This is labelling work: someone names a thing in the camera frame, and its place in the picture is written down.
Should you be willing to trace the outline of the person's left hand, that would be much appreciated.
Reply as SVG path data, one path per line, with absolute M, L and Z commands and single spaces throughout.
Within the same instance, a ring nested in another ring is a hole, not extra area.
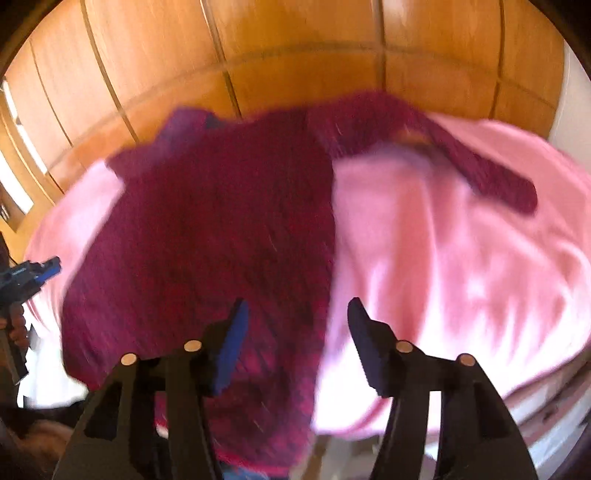
M 0 329 L 7 331 L 10 340 L 21 351 L 26 351 L 29 348 L 29 332 L 26 328 L 24 308 L 21 304 L 13 304 L 8 309 L 8 313 L 1 317 Z

